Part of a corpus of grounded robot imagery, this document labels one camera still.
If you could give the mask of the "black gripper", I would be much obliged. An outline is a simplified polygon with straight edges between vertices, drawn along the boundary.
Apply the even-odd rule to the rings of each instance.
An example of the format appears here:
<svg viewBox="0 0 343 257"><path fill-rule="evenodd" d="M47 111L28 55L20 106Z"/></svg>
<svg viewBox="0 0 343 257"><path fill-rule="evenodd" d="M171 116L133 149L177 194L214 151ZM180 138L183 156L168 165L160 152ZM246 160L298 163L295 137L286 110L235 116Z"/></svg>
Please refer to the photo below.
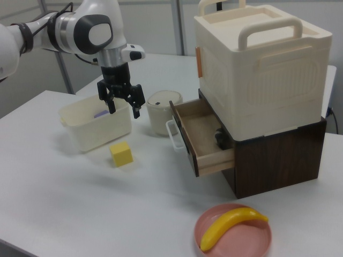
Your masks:
<svg viewBox="0 0 343 257"><path fill-rule="evenodd" d="M131 85L128 63L116 67L101 67L104 80L97 83L99 99L108 106L109 113L116 111L114 97L124 98L132 106L134 119L140 117L143 105L143 89L140 84Z"/></svg>

